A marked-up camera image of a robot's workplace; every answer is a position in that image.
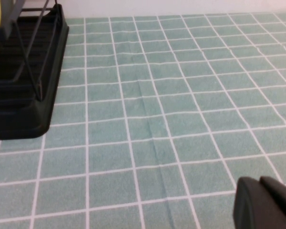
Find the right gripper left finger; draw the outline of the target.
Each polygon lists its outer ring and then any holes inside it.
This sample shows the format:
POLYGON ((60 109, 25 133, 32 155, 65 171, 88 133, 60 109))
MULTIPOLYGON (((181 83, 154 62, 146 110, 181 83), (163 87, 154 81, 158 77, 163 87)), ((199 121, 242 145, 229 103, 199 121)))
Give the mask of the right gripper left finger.
POLYGON ((257 180, 239 178, 233 209, 236 229, 273 229, 278 226, 277 212, 276 203, 257 180))

